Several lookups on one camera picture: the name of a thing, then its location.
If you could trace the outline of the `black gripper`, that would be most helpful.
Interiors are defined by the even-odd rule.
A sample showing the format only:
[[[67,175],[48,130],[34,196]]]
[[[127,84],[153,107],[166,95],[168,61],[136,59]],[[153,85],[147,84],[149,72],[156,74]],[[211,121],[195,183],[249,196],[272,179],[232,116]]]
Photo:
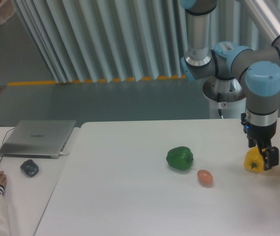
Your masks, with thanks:
[[[250,123],[246,113],[241,114],[241,125],[247,135],[248,147],[255,147],[263,159],[263,170],[267,171],[279,164],[279,149],[272,146],[271,139],[276,133],[277,121],[268,126],[257,126]]]

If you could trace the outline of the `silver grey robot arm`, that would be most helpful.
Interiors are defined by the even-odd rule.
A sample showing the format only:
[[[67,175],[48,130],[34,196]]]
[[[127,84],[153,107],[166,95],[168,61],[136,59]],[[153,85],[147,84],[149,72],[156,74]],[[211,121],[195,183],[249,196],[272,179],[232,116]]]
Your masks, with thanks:
[[[181,59],[189,80],[212,77],[215,81],[237,81],[237,93],[246,98],[241,124],[249,147],[257,147],[263,169],[279,164],[279,150],[271,143],[276,132],[280,101],[280,10],[268,0],[243,0],[253,22],[270,44],[252,50],[233,42],[209,48],[211,14],[215,0],[183,0],[187,21],[188,49]]]

